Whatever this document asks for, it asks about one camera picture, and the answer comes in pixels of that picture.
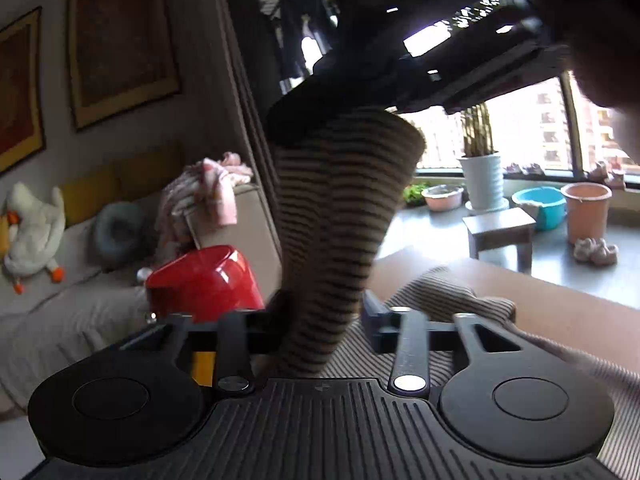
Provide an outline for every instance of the pink towel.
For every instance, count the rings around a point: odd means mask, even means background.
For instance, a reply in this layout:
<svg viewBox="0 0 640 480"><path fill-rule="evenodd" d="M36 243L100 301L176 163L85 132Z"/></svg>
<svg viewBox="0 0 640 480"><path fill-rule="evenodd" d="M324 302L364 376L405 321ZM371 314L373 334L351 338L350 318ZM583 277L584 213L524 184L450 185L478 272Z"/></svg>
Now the pink towel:
<svg viewBox="0 0 640 480"><path fill-rule="evenodd" d="M231 152L225 153L222 161L205 158L184 168L181 176L162 191L156 219L156 230L160 233L156 265L177 258L192 246L184 213L195 203L206 203L213 225L236 224L234 187L248 184L253 175L254 172L242 164L240 156Z"/></svg>

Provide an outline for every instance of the beige sofa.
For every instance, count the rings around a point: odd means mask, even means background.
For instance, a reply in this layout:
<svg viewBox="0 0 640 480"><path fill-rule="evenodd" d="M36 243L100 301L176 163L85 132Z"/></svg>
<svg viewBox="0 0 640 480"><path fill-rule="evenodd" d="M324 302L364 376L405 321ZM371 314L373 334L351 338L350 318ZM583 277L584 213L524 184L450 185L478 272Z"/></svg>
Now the beige sofa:
<svg viewBox="0 0 640 480"><path fill-rule="evenodd" d="M23 412L33 390L71 363L146 323L140 264L104 273L89 256L94 220L65 230L56 255L65 279L45 272L26 279L21 296L0 279L0 419Z"/></svg>

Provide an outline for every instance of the silver screw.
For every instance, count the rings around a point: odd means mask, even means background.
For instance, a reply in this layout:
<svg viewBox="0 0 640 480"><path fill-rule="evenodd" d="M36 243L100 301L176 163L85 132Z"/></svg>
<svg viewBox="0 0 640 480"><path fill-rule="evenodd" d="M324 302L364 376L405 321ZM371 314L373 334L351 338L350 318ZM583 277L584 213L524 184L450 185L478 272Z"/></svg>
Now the silver screw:
<svg viewBox="0 0 640 480"><path fill-rule="evenodd" d="M244 377L231 375L218 381L218 387L226 392L242 392L249 387L249 381Z"/></svg>
<svg viewBox="0 0 640 480"><path fill-rule="evenodd" d="M417 392L426 385L427 381L417 375L401 375L394 380L394 386L404 392Z"/></svg>

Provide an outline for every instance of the hanging clothes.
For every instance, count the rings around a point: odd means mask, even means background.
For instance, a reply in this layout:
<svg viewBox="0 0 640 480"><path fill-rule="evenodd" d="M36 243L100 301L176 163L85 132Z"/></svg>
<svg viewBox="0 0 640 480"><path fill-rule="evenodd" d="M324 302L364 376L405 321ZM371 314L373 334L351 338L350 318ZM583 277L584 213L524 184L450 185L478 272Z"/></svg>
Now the hanging clothes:
<svg viewBox="0 0 640 480"><path fill-rule="evenodd" d="M324 0L281 0L283 78L309 75L302 52L305 22L325 49L334 48L337 44L337 30L329 18Z"/></svg>
<svg viewBox="0 0 640 480"><path fill-rule="evenodd" d="M181 176L164 188L156 230L160 235L156 249L156 267L175 260L191 248L191 231L186 212L196 203L204 202L213 225L222 227L238 222L236 196L233 188L248 184L254 172L240 160L237 153L227 152L223 160L210 158L187 166Z"/></svg>

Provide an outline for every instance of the round black pad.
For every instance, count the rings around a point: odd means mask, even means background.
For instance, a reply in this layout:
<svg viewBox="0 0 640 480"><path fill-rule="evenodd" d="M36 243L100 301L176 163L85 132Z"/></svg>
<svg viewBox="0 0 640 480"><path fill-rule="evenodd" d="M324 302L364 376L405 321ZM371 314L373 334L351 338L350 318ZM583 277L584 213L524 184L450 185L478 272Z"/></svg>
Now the round black pad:
<svg viewBox="0 0 640 480"><path fill-rule="evenodd" d="M597 452L614 415L600 384L542 350L476 356L443 387L440 411L471 446L517 463Z"/></svg>
<svg viewBox="0 0 640 480"><path fill-rule="evenodd" d="M139 412L148 400L149 392L139 382L109 377L80 386L73 404L88 418L116 420Z"/></svg>
<svg viewBox="0 0 640 480"><path fill-rule="evenodd" d="M44 381L29 402L33 433L48 454L117 466L181 443L203 410L200 387L156 354L101 352Z"/></svg>
<svg viewBox="0 0 640 480"><path fill-rule="evenodd" d="M528 377L502 383L494 390L494 401L509 415L524 420L546 420L564 412L569 397L557 384Z"/></svg>

